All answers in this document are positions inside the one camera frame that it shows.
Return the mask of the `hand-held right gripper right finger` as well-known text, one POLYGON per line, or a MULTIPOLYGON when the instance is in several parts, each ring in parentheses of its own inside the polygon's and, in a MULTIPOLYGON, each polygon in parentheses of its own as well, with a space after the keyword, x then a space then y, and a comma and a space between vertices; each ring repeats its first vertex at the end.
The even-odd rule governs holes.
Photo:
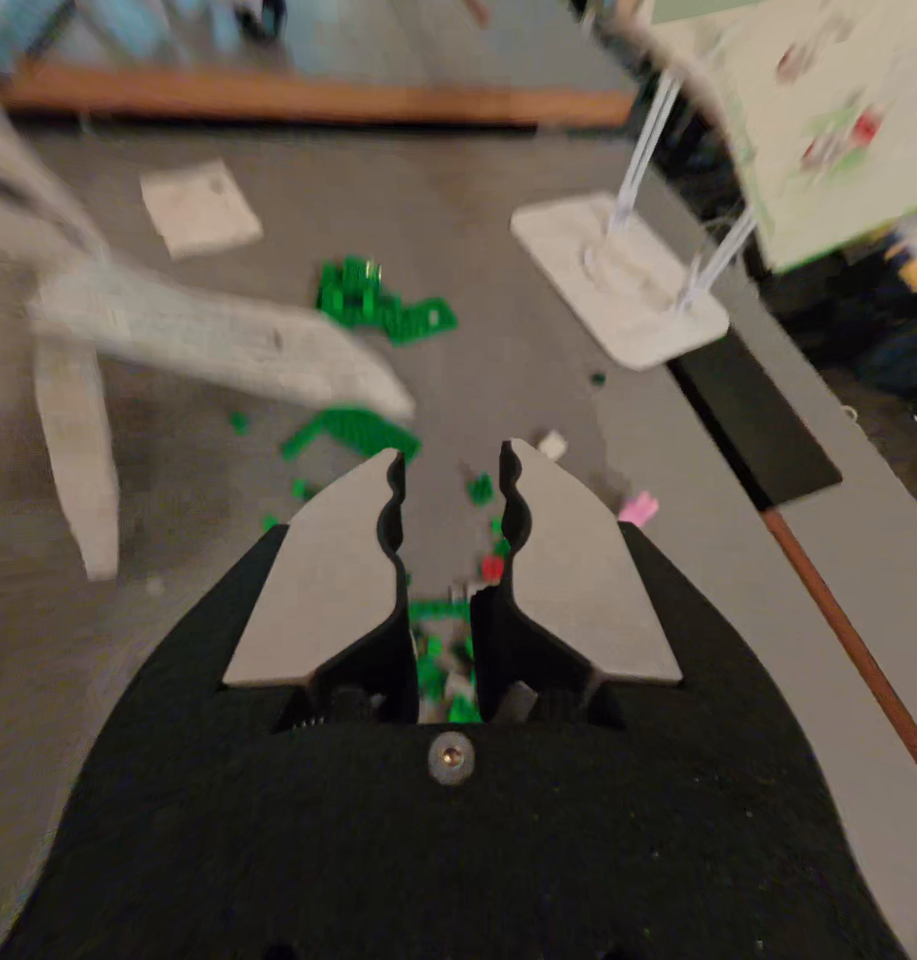
POLYGON ((501 444, 497 583, 470 600, 478 711, 515 688, 585 707, 605 684, 679 686, 683 670, 609 508, 524 439, 501 444))

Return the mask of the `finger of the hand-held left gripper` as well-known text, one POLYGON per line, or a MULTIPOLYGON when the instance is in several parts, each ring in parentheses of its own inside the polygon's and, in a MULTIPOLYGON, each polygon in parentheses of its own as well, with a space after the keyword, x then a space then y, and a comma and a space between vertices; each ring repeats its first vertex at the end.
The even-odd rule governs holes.
POLYGON ((408 423, 417 403, 364 342, 310 308, 190 289, 129 266, 67 266, 27 301, 33 329, 100 353, 314 409, 408 423))
POLYGON ((120 486, 98 355, 90 345, 36 338, 33 380, 57 497, 86 576, 114 579, 120 486))

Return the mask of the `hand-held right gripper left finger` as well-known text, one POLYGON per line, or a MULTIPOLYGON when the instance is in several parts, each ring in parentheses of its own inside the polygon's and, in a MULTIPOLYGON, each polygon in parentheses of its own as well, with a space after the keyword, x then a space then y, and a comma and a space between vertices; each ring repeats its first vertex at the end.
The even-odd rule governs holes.
POLYGON ((327 486, 287 525, 227 664, 230 690, 296 689, 318 714, 338 692, 417 722, 417 657, 399 558, 404 454, 386 448, 327 486))

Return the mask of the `pile of toy bricks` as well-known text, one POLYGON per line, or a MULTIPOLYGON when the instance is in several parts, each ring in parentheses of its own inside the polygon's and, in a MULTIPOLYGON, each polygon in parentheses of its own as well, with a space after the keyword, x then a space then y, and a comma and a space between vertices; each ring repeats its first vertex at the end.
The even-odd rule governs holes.
POLYGON ((422 723, 478 725, 483 722, 472 601, 482 591, 499 585, 488 584, 481 577, 481 561, 489 554, 502 556, 506 571, 511 545, 503 530, 500 511, 489 517, 488 543, 476 556, 472 573, 452 580, 438 594, 409 598, 409 626, 417 655, 422 723))

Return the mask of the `black desk panel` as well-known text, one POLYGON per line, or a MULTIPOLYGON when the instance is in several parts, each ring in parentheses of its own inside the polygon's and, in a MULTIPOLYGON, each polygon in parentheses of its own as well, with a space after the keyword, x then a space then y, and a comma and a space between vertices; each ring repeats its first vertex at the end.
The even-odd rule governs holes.
POLYGON ((758 512, 839 486, 843 474, 734 332, 668 371, 758 512))

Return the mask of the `grey desk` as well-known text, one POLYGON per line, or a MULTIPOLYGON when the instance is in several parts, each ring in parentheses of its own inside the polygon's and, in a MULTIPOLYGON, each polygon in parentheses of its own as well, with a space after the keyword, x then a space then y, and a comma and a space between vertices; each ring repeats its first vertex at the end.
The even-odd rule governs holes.
POLYGON ((280 546, 283 404, 109 364, 138 532, 89 583, 34 411, 23 276, 0 262, 1 958, 917 958, 917 766, 678 385, 588 382, 594 345, 510 234, 590 143, 41 140, 134 259, 285 303, 332 253, 442 294, 458 330, 377 346, 418 402, 403 560, 438 594, 486 542, 465 474, 561 422, 567 470, 659 482, 625 537, 684 682, 619 685, 619 727, 279 729, 291 690, 221 690, 280 546), (223 160, 260 241, 170 258, 140 176, 223 160), (249 416, 236 436, 228 416, 249 416))

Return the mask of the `torn white paper piece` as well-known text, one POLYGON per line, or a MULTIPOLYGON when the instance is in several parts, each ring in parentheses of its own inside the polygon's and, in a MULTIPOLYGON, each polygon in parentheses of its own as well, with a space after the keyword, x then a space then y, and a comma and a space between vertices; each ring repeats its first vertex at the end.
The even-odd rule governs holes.
POLYGON ((173 261, 232 251, 265 235, 260 219, 222 159, 144 173, 140 194, 173 261))

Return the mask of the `stacked green brick plates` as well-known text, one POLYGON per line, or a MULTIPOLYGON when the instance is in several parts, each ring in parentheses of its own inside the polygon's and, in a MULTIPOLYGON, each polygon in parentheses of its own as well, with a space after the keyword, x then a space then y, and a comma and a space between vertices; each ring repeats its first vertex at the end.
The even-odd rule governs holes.
POLYGON ((377 262, 356 256, 321 267, 315 307, 346 330, 378 331, 396 347, 430 340, 459 325, 445 299, 405 302, 384 285, 377 262))

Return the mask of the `flat green brick plate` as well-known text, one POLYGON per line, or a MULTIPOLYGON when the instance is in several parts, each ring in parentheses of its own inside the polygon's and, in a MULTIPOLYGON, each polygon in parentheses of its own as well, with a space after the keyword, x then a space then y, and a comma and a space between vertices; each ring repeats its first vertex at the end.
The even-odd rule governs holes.
POLYGON ((386 449, 400 452, 411 462, 423 448, 420 438, 409 429, 369 409, 332 407, 313 415, 280 447, 285 461, 296 459, 321 436, 369 459, 386 449))

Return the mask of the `brown wooden board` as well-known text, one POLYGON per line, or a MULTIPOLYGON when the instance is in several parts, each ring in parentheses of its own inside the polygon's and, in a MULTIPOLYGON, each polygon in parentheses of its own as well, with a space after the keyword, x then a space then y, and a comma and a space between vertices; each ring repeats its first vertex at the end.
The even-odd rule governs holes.
POLYGON ((0 106, 11 114, 393 127, 619 127, 636 98, 635 85, 602 91, 402 85, 272 70, 105 70, 61 63, 27 66, 0 84, 0 106))

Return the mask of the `brown wooden trim strip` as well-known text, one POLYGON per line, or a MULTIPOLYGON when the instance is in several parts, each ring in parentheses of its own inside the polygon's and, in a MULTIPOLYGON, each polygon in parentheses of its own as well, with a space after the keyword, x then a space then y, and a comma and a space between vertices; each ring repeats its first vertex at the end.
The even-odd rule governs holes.
POLYGON ((917 767, 916 720, 780 511, 760 517, 917 767))

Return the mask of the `white lamp base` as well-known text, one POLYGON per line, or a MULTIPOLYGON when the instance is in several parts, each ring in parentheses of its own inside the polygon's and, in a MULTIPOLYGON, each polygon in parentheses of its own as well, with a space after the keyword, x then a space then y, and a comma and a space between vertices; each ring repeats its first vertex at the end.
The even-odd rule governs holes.
POLYGON ((724 338, 730 317, 712 287, 756 227, 743 210, 714 252, 685 265, 636 208, 681 78, 664 70, 620 189, 516 209, 510 231, 585 330, 634 372, 724 338))

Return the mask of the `pale green instruction booklet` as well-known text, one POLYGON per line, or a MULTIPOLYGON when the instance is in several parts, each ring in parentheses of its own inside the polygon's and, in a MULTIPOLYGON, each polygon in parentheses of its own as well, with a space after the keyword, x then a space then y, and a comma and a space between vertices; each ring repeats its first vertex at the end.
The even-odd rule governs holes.
POLYGON ((917 212, 917 1, 653 2, 647 36, 713 105, 771 270, 917 212))

